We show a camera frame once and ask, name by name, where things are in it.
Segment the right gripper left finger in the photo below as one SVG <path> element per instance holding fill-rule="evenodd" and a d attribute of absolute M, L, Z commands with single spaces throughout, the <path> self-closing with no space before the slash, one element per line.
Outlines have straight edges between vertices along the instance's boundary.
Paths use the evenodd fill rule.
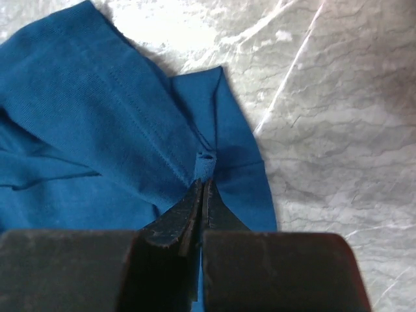
<path fill-rule="evenodd" d="M 190 311 L 198 299 L 203 185 L 138 231 L 11 230 L 2 311 Z"/>

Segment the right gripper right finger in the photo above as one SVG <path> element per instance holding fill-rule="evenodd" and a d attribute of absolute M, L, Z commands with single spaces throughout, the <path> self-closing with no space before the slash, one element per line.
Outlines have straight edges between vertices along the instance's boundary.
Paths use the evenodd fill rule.
<path fill-rule="evenodd" d="M 355 255 L 336 233 L 255 232 L 208 181 L 202 203 L 206 311 L 370 311 Z"/>

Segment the blue mickey t shirt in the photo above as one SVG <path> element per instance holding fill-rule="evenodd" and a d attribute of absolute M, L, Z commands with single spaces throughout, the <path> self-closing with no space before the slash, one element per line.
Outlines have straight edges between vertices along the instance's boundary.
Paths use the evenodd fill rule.
<path fill-rule="evenodd" d="M 167 76 L 92 4 L 1 44 L 1 236 L 138 231 L 215 183 L 251 231 L 276 217 L 265 164 L 221 67 Z M 203 304 L 202 203 L 198 299 Z"/>

